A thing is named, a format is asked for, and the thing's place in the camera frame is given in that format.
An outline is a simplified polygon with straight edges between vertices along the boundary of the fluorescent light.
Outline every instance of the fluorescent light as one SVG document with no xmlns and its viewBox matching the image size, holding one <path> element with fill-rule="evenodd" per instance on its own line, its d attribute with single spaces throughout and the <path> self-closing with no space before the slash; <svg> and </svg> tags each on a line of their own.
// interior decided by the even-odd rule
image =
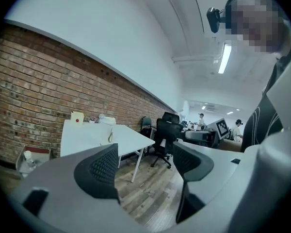
<svg viewBox="0 0 291 233">
<path fill-rule="evenodd" d="M 220 68 L 219 68 L 219 73 L 221 73 L 221 74 L 224 73 L 224 71 L 225 71 L 229 56 L 231 55 L 231 51 L 232 51 L 232 46 L 225 44 L 224 50 L 223 50 L 222 61 L 221 61 Z"/>
</svg>

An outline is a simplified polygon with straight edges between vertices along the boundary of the brick wall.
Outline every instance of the brick wall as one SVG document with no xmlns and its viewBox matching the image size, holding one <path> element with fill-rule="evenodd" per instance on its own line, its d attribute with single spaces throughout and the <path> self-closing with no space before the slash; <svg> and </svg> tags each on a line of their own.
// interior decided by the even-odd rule
<svg viewBox="0 0 291 233">
<path fill-rule="evenodd" d="M 24 145 L 60 155 L 72 110 L 115 117 L 139 131 L 170 108 L 106 66 L 48 37 L 5 25 L 0 35 L 0 159 L 15 162 Z"/>
</svg>

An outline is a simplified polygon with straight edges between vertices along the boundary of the white ceiling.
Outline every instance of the white ceiling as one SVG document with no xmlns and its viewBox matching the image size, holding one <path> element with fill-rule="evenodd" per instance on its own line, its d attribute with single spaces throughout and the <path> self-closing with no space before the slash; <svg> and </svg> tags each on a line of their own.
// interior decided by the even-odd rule
<svg viewBox="0 0 291 233">
<path fill-rule="evenodd" d="M 238 108 L 220 105 L 220 104 L 214 104 L 214 103 L 207 103 L 207 101 L 189 100 L 188 103 L 191 108 L 195 108 L 201 111 L 201 108 L 205 106 L 206 107 L 204 109 L 205 112 L 220 114 L 224 117 L 233 117 L 233 118 L 237 117 L 237 118 L 243 118 L 244 120 L 247 120 L 252 114 L 252 111 L 246 111 L 243 109 L 240 109 L 239 111 L 237 111 Z M 227 115 L 227 113 L 231 111 L 233 111 L 233 113 L 230 115 Z"/>
<path fill-rule="evenodd" d="M 200 8 L 196 0 L 143 0 L 170 41 L 173 60 L 179 66 L 184 87 L 205 87 L 244 92 L 260 96 L 276 59 L 270 54 L 254 52 L 242 42 L 231 41 L 220 29 L 216 37 L 204 35 Z M 224 74 L 218 74 L 222 46 L 229 40 L 232 52 Z"/>
</svg>

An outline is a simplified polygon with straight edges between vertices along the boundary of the wooden floor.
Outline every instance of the wooden floor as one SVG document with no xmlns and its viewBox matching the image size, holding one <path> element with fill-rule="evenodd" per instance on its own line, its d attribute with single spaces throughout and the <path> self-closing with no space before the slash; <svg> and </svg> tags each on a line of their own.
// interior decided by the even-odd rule
<svg viewBox="0 0 291 233">
<path fill-rule="evenodd" d="M 122 161 L 115 177 L 115 187 L 122 208 L 151 232 L 163 231 L 176 224 L 183 184 L 172 158 L 171 169 L 168 169 L 162 160 L 150 167 L 155 158 L 142 157 L 134 183 L 130 181 L 137 156 Z M 5 193 L 10 193 L 20 182 L 21 179 L 15 170 L 0 166 L 0 185 Z"/>
</svg>

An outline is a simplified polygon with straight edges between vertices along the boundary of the bottle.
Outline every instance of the bottle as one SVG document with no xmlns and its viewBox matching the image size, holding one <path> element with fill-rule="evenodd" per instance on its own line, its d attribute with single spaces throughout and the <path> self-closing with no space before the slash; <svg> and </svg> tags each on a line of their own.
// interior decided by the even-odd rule
<svg viewBox="0 0 291 233">
<path fill-rule="evenodd" d="M 35 161 L 32 158 L 31 152 L 30 151 L 25 151 L 24 152 L 24 156 L 26 159 L 26 163 L 29 167 L 29 169 L 35 169 L 37 167 L 37 164 L 35 163 Z"/>
</svg>

